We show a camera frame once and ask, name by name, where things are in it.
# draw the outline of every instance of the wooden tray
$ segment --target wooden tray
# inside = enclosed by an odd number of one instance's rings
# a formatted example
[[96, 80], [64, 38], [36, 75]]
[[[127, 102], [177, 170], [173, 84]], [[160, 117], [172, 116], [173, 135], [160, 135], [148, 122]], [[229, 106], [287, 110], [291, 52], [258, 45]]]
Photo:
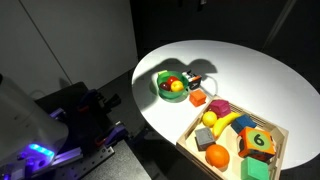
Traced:
[[[262, 129], [271, 133], [276, 154], [268, 161], [270, 179], [279, 179], [281, 172], [281, 164], [285, 152], [286, 142], [288, 138], [288, 131], [262, 119], [251, 112], [230, 103], [231, 111], [240, 114], [247, 114], [250, 118], [257, 123], [256, 129]], [[213, 179], [240, 179], [241, 178], [241, 158], [238, 155], [237, 133], [228, 125], [223, 133], [220, 135], [216, 144], [224, 146], [230, 154], [230, 162], [228, 167], [221, 170], [214, 166], [209, 165], [205, 160], [205, 151], [199, 151], [195, 141], [195, 130], [205, 127], [201, 122], [201, 117], [204, 112], [209, 109], [209, 105], [195, 118], [188, 129], [182, 134], [177, 141], [177, 149], [196, 164], [200, 169], [207, 173]]]

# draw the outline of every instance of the green block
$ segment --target green block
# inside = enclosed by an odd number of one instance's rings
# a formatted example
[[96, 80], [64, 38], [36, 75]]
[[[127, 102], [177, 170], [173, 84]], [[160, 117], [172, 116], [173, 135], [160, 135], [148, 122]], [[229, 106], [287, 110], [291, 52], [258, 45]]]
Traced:
[[251, 157], [246, 157], [241, 162], [241, 179], [269, 180], [268, 164]]

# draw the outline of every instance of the yellow banana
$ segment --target yellow banana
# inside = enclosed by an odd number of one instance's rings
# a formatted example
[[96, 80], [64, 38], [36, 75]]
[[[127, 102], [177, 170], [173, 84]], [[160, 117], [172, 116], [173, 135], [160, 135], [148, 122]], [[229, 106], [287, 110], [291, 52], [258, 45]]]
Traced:
[[240, 116], [241, 114], [239, 113], [231, 112], [228, 115], [222, 118], [219, 118], [211, 130], [215, 139], [217, 140], [219, 138], [222, 131], [227, 127], [227, 125], [232, 123], [237, 117], [240, 117]]

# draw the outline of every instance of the yellow lemon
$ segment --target yellow lemon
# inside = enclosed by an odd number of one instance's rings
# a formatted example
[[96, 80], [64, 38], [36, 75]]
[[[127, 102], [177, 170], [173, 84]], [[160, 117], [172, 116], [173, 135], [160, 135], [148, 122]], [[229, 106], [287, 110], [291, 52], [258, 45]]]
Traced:
[[216, 123], [216, 121], [217, 121], [217, 115], [212, 111], [207, 111], [202, 116], [202, 122], [207, 127], [212, 127], [214, 123]]

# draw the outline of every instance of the bowl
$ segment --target bowl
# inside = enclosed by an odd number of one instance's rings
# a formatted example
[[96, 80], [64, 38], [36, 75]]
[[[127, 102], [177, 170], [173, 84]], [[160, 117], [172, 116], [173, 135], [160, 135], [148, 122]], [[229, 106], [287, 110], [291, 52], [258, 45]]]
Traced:
[[[177, 77], [182, 82], [184, 89], [181, 91], [178, 91], [178, 92], [172, 92], [172, 91], [166, 91], [166, 90], [160, 88], [159, 85], [162, 82], [166, 82], [170, 76]], [[167, 98], [167, 99], [176, 99], [176, 98], [180, 97], [188, 89], [188, 83], [189, 83], [188, 79], [185, 76], [183, 76], [181, 72], [177, 72], [177, 71], [166, 71], [166, 72], [158, 75], [158, 78], [157, 78], [159, 95], [160, 95], [160, 97]]]

